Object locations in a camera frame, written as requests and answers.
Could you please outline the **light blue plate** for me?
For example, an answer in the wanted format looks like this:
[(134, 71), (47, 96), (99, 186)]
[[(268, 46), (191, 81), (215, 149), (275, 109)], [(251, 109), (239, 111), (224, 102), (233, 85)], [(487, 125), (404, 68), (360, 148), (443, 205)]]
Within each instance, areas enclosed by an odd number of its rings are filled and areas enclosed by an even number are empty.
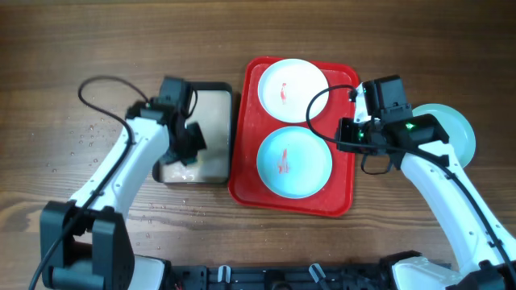
[(326, 142), (301, 126), (268, 135), (259, 147), (256, 167), (264, 185), (279, 197), (303, 199), (329, 181), (333, 160)]
[(414, 116), (424, 114), (431, 114), (437, 118), (449, 136), (460, 166), (465, 168), (472, 161), (476, 151), (476, 136), (466, 117), (450, 106), (436, 103), (413, 109)]

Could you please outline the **light blue plate front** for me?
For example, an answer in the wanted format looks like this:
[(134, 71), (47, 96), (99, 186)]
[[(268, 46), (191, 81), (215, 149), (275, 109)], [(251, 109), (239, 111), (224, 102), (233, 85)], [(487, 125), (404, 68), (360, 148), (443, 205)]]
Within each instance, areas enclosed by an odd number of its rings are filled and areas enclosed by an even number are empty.
[(279, 197), (303, 199), (329, 181), (333, 160), (326, 142), (301, 126), (268, 135), (259, 147), (256, 167), (264, 185)]

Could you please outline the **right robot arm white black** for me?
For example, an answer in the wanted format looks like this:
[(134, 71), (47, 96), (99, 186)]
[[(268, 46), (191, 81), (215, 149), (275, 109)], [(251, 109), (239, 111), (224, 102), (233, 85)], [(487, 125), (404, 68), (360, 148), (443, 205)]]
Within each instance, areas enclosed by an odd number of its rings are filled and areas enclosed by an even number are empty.
[(396, 289), (513, 289), (515, 239), (465, 174), (449, 136), (430, 115), (341, 118), (334, 143), (345, 152), (387, 155), (422, 194), (454, 252), (458, 271), (422, 256), (399, 254), (385, 262)]

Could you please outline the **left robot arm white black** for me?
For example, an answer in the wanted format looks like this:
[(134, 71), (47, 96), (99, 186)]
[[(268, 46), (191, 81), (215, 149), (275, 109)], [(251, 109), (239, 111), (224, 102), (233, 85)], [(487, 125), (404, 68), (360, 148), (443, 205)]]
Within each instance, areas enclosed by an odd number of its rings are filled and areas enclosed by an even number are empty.
[(205, 148), (200, 126), (168, 105), (138, 101), (97, 171), (68, 201), (48, 202), (40, 216), (41, 262), (30, 286), (50, 289), (163, 289), (167, 260), (137, 255), (128, 211), (148, 173), (191, 163)]

